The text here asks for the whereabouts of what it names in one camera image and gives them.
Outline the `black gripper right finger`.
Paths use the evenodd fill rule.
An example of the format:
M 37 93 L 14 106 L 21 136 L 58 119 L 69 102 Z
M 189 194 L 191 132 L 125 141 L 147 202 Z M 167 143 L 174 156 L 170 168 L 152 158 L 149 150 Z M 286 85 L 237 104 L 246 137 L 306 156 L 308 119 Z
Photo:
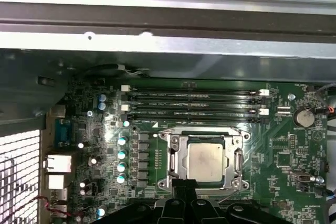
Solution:
M 196 180 L 185 181 L 185 223 L 265 223 L 266 213 L 245 203 L 230 204 L 225 211 L 208 200 L 198 199 Z

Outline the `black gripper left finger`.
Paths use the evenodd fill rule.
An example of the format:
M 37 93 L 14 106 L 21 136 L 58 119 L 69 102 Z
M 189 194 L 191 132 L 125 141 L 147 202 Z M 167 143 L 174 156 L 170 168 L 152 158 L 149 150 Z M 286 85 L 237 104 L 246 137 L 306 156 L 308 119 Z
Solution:
M 135 198 L 128 206 L 126 223 L 184 223 L 186 180 L 174 180 L 171 198 Z

